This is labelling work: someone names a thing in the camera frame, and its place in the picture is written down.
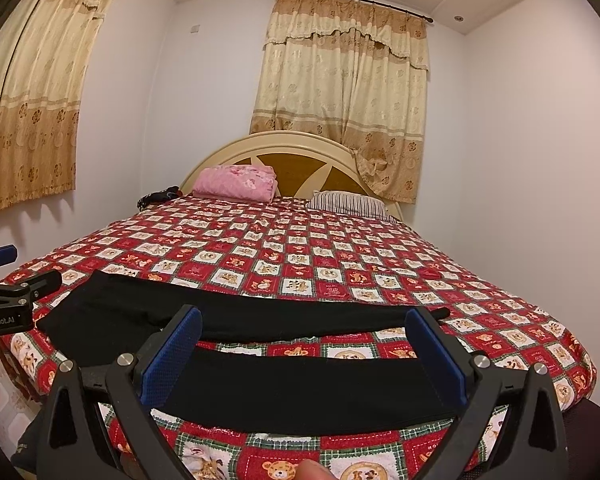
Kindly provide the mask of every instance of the beige curtain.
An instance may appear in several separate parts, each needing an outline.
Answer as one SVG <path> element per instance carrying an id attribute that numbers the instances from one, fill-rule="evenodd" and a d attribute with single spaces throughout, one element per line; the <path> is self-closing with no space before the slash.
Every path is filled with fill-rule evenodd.
<path id="1" fill-rule="evenodd" d="M 429 68 L 423 21 L 357 0 L 277 0 L 250 133 L 336 140 L 355 152 L 373 192 L 414 203 Z"/>
<path id="2" fill-rule="evenodd" d="M 0 30 L 0 209 L 75 189 L 80 94 L 111 0 L 21 0 Z"/>

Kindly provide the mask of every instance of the headboard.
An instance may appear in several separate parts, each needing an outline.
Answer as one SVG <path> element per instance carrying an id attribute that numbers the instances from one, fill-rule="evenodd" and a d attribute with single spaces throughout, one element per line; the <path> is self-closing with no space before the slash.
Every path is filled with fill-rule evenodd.
<path id="1" fill-rule="evenodd" d="M 273 167 L 277 196 L 311 198 L 314 190 L 339 190 L 378 198 L 360 178 L 349 148 L 305 132 L 276 130 L 234 140 L 200 162 L 181 184 L 182 192 L 190 193 L 200 171 L 218 164 Z M 400 205 L 383 201 L 389 214 L 402 220 Z"/>

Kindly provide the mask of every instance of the metal screw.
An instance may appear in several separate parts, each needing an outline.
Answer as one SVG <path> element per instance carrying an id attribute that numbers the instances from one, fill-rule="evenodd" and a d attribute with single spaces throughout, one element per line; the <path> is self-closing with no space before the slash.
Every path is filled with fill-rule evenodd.
<path id="1" fill-rule="evenodd" d="M 71 361 L 71 359 L 67 359 L 66 361 L 62 361 L 60 363 L 60 366 L 58 367 L 58 369 L 61 372 L 67 373 L 67 372 L 70 372 L 73 367 L 74 367 L 74 362 Z"/>
<path id="2" fill-rule="evenodd" d="M 474 363 L 478 368 L 489 368 L 491 361 L 485 355 L 477 355 L 474 357 Z"/>
<path id="3" fill-rule="evenodd" d="M 536 363 L 534 364 L 534 371 L 539 375 L 546 375 L 549 371 L 544 363 Z"/>
<path id="4" fill-rule="evenodd" d="M 133 354 L 120 354 L 118 356 L 118 358 L 116 359 L 116 362 L 120 365 L 120 366 L 129 366 L 132 362 L 134 361 L 134 355 Z"/>

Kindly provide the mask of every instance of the black leggings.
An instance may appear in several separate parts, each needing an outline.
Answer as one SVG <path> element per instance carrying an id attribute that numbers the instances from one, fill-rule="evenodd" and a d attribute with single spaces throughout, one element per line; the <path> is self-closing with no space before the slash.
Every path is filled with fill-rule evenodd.
<path id="1" fill-rule="evenodd" d="M 183 304 L 202 340 L 272 342 L 404 325 L 408 306 L 268 300 L 95 271 L 37 327 L 81 367 L 137 352 Z M 330 435 L 396 430 L 454 413 L 416 359 L 260 357 L 196 348 L 161 408 L 246 433 Z"/>

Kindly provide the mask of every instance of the white wall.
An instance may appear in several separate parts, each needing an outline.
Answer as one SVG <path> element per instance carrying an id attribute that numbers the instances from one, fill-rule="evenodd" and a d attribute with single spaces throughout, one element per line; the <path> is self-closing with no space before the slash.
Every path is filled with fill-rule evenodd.
<path id="1" fill-rule="evenodd" d="M 249 132 L 274 0 L 179 4 L 160 56 L 144 146 L 142 191 L 179 185 L 207 155 Z M 191 34 L 193 25 L 200 25 Z M 464 137 L 464 36 L 428 28 L 431 74 L 420 198 L 409 223 L 452 248 Z"/>
<path id="2" fill-rule="evenodd" d="M 140 197 L 142 135 L 173 0 L 113 0 L 86 73 L 78 123 L 76 190 L 0 212 L 8 270 L 133 214 Z"/>
<path id="3" fill-rule="evenodd" d="M 586 0 L 526 0 L 467 53 L 454 254 L 574 331 L 600 404 L 600 19 Z"/>

